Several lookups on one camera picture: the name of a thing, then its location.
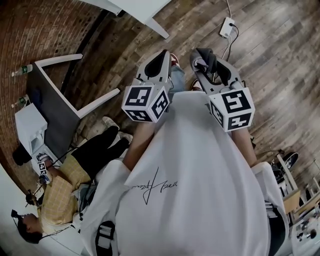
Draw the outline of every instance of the brick wall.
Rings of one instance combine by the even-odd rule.
[[[25,192],[36,175],[25,164],[17,166],[12,152],[19,144],[11,104],[25,94],[27,76],[11,72],[36,60],[76,53],[100,13],[78,0],[0,0],[0,162]],[[69,64],[48,67],[49,77],[61,85]]]

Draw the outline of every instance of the wire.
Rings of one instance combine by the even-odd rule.
[[[174,86],[174,83],[172,82],[172,80],[171,80],[171,77],[169,76],[169,80],[170,80],[170,82],[171,82],[171,84],[172,84],[172,88],[170,88],[170,90],[172,90],[173,88],[175,88],[175,86]]]
[[[14,217],[12,217],[12,219],[13,219],[13,222],[14,222],[14,224],[15,224],[16,228],[18,228],[18,225],[17,225],[17,223],[16,223],[15,218],[14,218]]]
[[[222,58],[221,59],[224,59],[224,57],[225,57],[225,55],[226,55],[226,52],[227,52],[227,50],[230,48],[230,46],[231,46],[231,42],[232,42],[232,37],[231,37],[231,35],[229,35],[228,36],[228,46],[226,47],[226,49],[224,50],[224,53],[223,53],[223,55],[222,55]]]
[[[61,158],[63,158],[66,154],[68,154],[69,152],[77,149],[78,147],[72,148],[70,150],[68,150],[66,153],[64,153],[62,156],[60,156],[57,160],[55,160],[51,165],[49,165],[46,169],[49,169],[50,167],[53,167],[55,165],[56,162],[58,162]]]
[[[71,227],[72,227],[72,225],[67,226],[65,229],[58,230],[58,231],[56,231],[56,232],[53,232],[52,234],[45,235],[45,236],[43,236],[41,239],[44,239],[44,238],[47,238],[47,237],[51,237],[51,236],[56,236],[57,234],[61,233],[62,231],[65,231],[65,230],[67,230],[68,228],[71,228]]]
[[[229,9],[229,13],[230,13],[230,19],[232,18],[232,13],[231,13],[231,9],[230,9],[230,5],[229,5],[229,1],[226,0],[226,4],[228,5],[228,9]]]
[[[84,209],[81,210],[81,207],[83,206],[83,202],[84,202],[84,200],[86,200],[88,191],[89,191],[89,189],[91,188],[91,185],[92,185],[93,183],[94,183],[94,181],[92,181],[92,182],[90,183],[90,185],[88,186],[88,188],[86,189],[85,195],[84,195],[84,197],[83,197],[83,200],[82,200],[81,203],[80,203],[80,207],[79,207],[79,211],[80,211],[80,212],[79,212],[80,221],[83,221],[82,216],[84,215],[84,214],[82,213],[82,211],[83,211]]]
[[[235,41],[238,39],[238,37],[239,37],[239,29],[237,28],[237,26],[234,25],[234,24],[231,24],[231,23],[230,23],[230,26],[235,27],[237,33],[236,33],[235,39],[234,39],[233,42],[230,44],[229,54],[228,54],[228,57],[226,58],[226,61],[227,61],[227,62],[229,61],[229,58],[230,58],[231,46],[234,44],[234,42],[235,42]]]

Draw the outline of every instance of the headset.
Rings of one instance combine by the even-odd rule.
[[[24,216],[25,216],[25,215],[19,215],[19,214],[17,213],[17,211],[15,211],[15,210],[12,210],[12,211],[11,211],[11,217],[12,217],[12,219],[13,219],[13,222],[14,222],[16,228],[18,228],[18,225],[17,225],[15,219],[18,219],[18,221],[22,221],[22,220],[24,219]],[[56,232],[53,232],[52,234],[45,235],[45,236],[43,236],[41,239],[44,239],[44,238],[47,238],[47,237],[51,237],[51,236],[55,236],[55,235],[61,233],[62,231],[67,230],[67,229],[70,228],[70,227],[74,228],[74,226],[71,224],[70,226],[68,226],[68,227],[66,227],[66,228],[64,228],[64,229],[62,229],[62,230],[58,230],[58,231],[56,231]],[[32,241],[27,241],[27,242],[29,242],[29,243],[31,243],[31,244],[38,244],[38,242],[32,242]]]

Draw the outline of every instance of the sneaker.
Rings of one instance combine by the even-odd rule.
[[[198,80],[194,80],[191,84],[191,91],[203,91]]]
[[[119,131],[118,135],[120,136],[120,139],[126,139],[129,141],[129,143],[131,143],[134,138],[132,135],[130,135],[128,133],[124,133],[122,131]]]
[[[45,162],[47,160],[50,160],[52,162],[52,158],[50,156],[48,156],[46,153],[39,153],[36,156],[36,159],[38,160],[39,163]]]
[[[116,126],[120,130],[120,127],[110,117],[104,116],[102,117],[102,121],[105,123],[106,128]]]
[[[170,54],[171,56],[171,66],[178,66],[180,68],[180,64],[179,64],[179,60],[177,58],[176,55],[174,55],[173,53]]]

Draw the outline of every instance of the yellow plaid shirt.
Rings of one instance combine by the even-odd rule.
[[[71,195],[81,183],[90,181],[89,175],[70,154],[59,169],[71,182],[57,176],[47,185],[40,210],[41,218],[50,225],[72,222],[77,212],[77,199]]]

